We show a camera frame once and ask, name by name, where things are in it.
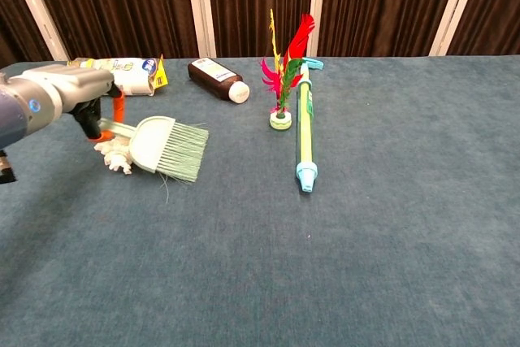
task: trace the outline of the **brush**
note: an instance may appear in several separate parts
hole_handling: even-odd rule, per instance
[[[130,139],[129,153],[139,168],[178,180],[197,180],[209,136],[207,130],[165,116],[143,119],[136,127],[101,118],[99,127]]]

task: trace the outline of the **white bottle cap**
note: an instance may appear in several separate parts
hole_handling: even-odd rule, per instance
[[[231,85],[228,95],[234,103],[243,103],[249,98],[249,86],[243,81],[236,81]]]

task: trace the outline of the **white brush handle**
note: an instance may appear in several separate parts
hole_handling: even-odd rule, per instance
[[[136,129],[133,126],[122,124],[120,122],[110,121],[107,118],[101,118],[98,122],[101,130],[110,130],[118,136],[132,138],[136,133]]]

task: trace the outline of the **white coral figurine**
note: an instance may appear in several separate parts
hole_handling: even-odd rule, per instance
[[[105,156],[105,165],[109,170],[118,171],[123,168],[126,175],[132,173],[132,158],[128,152],[129,139],[117,136],[110,141],[98,142],[94,149]]]

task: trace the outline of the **brown bottle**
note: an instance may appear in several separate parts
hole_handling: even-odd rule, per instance
[[[216,97],[243,103],[249,97],[249,87],[242,76],[207,57],[188,64],[189,77]]]

